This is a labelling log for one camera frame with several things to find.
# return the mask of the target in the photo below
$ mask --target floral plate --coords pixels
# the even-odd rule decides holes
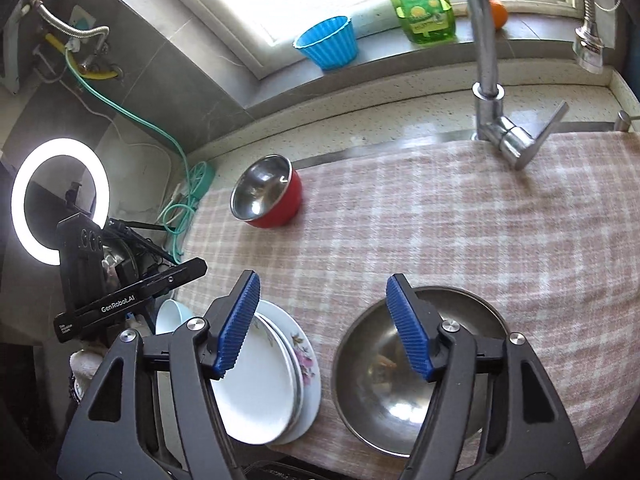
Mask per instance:
[[[305,434],[316,420],[322,394],[318,359],[300,325],[279,306],[260,300],[256,312],[271,320],[288,338],[302,372],[305,392],[300,417],[284,434],[270,442],[270,444],[288,444]]]

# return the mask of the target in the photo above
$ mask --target white cable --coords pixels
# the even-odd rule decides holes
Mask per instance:
[[[178,182],[178,184],[175,185],[174,188],[174,192],[171,193],[171,196],[169,197],[168,202],[161,207],[162,211],[160,211],[158,213],[158,217],[156,218],[156,223],[158,223],[160,221],[160,219],[162,218],[162,216],[164,216],[164,212],[167,208],[171,207],[173,204],[175,204],[176,202],[178,202],[178,196],[180,196],[180,189],[182,187],[182,183]]]
[[[620,0],[617,0],[616,4],[610,9],[605,9],[604,7],[599,6],[597,2],[594,2],[594,4],[596,4],[596,7],[598,7],[600,10],[603,10],[604,12],[613,12],[620,6]]]
[[[169,202],[164,209],[162,209],[162,211],[160,212],[160,216],[158,217],[158,219],[156,220],[156,222],[159,221],[159,219],[161,219],[164,216],[164,212],[169,209],[172,205],[176,204],[177,202]],[[165,220],[164,223],[167,225],[171,225],[171,222],[175,221],[178,216],[180,216],[183,213],[183,211],[180,211],[180,208],[176,208],[176,213],[169,218],[168,220]]]
[[[47,68],[49,70],[51,70],[52,74],[56,73],[56,71],[53,69],[51,63],[49,63],[49,60],[44,56],[43,53],[41,53],[41,51],[39,49],[38,50],[34,50],[33,53],[37,54],[37,56],[40,57],[40,59],[47,66]],[[55,82],[55,80],[48,80],[47,78],[45,78],[40,73],[40,71],[37,70],[36,68],[34,68],[34,72],[45,83],[53,83],[53,82]],[[162,149],[160,146],[158,146],[156,144],[151,144],[149,142],[133,142],[132,143],[132,142],[127,142],[126,140],[124,140],[122,138],[122,134],[120,133],[120,129],[118,128],[118,125],[115,123],[115,121],[113,119],[111,119],[106,114],[101,114],[100,112],[95,112],[94,110],[91,110],[91,108],[89,108],[87,103],[85,103],[84,100],[78,94],[76,94],[68,84],[66,84],[64,81],[62,81],[62,79],[59,79],[59,81],[60,81],[60,84],[63,87],[65,87],[67,90],[69,90],[73,94],[73,96],[76,99],[78,99],[78,101],[80,101],[80,104],[84,107],[84,109],[86,111],[88,111],[90,114],[93,114],[95,116],[102,117],[103,119],[107,119],[111,123],[111,125],[114,127],[114,129],[116,130],[116,133],[118,134],[118,138],[120,139],[120,142],[122,142],[125,146],[132,146],[132,147],[134,147],[134,146],[148,146],[150,148],[154,148],[156,150],[159,150],[160,152],[162,152],[166,156],[167,161],[169,162],[169,171],[168,171],[168,174],[166,176],[166,182],[164,183],[164,189],[162,190],[162,196],[160,198],[160,205],[158,207],[158,211],[161,212],[160,214],[162,214],[162,211],[164,211],[164,209],[162,208],[162,202],[164,202],[164,197],[166,196],[166,190],[169,187],[169,179],[171,179],[171,171],[172,171],[171,156],[169,156],[169,154],[164,149]]]
[[[33,67],[33,71],[36,73],[36,76],[38,76],[40,81],[42,81],[44,84],[50,85],[52,83],[57,83],[62,79],[62,76],[65,75],[65,72],[66,72],[66,66],[62,69],[62,72],[60,72],[60,75],[57,75],[51,79],[44,76],[44,74],[40,70],[38,70],[36,67]]]

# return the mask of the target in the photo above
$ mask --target kitchen faucet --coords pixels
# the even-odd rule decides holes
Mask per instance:
[[[512,168],[522,170],[562,120],[569,105],[563,101],[546,125],[534,135],[516,126],[504,115],[504,88],[498,84],[495,25],[489,0],[467,2],[478,60],[478,82],[473,86],[476,97],[476,138],[489,140],[502,152]],[[575,29],[575,33],[574,54],[577,63],[589,72],[601,73],[604,44],[598,36],[593,0],[584,0],[584,23]]]

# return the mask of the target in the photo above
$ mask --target white plate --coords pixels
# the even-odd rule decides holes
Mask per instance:
[[[304,394],[300,418],[290,430],[271,442],[271,444],[287,444],[304,435],[318,415],[322,396],[318,359],[300,325],[279,306],[260,300],[256,312],[269,318],[287,337],[302,371]]]
[[[293,351],[293,346],[291,346],[291,343],[289,343],[289,341],[287,340],[287,337],[276,326],[276,324],[271,319],[269,319],[266,316],[263,316],[259,312],[256,312],[255,315],[256,315],[256,317],[259,317],[261,320],[263,320],[267,325],[269,325],[269,327],[278,335],[278,337],[284,343],[284,346],[286,346],[287,351],[289,352],[289,359],[291,359],[291,362],[293,363],[293,367],[294,367],[294,369],[296,371],[296,390],[295,390],[295,393],[294,393],[294,395],[295,395],[295,407],[293,408],[293,416],[291,417],[291,420],[289,421],[289,425],[287,426],[287,429],[284,430],[284,432],[282,433],[282,434],[285,434],[285,433],[287,433],[287,431],[289,431],[291,428],[293,428],[295,423],[300,418],[300,412],[302,411],[302,403],[304,401],[304,393],[305,393],[304,383],[303,383],[303,378],[302,378],[302,369],[300,368],[300,364],[298,363],[298,359],[296,358],[296,354]]]
[[[252,319],[236,365],[211,381],[226,432],[246,444],[266,444],[289,426],[296,371],[286,346],[263,320]]]

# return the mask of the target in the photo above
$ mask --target silver screw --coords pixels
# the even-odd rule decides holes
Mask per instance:
[[[620,110],[616,116],[616,122],[613,123],[614,132],[628,132],[631,127],[631,117],[624,110]]]
[[[511,341],[514,345],[524,345],[524,342],[527,340],[520,332],[511,332],[509,334],[509,341]]]
[[[460,323],[458,323],[454,319],[445,319],[442,322],[442,327],[447,332],[457,332],[458,330],[460,330]]]
[[[189,330],[200,330],[204,326],[204,319],[201,317],[192,317],[187,321],[187,328]]]
[[[136,338],[136,331],[130,328],[127,328],[124,332],[120,333],[120,341],[123,343],[128,343],[133,341]]]

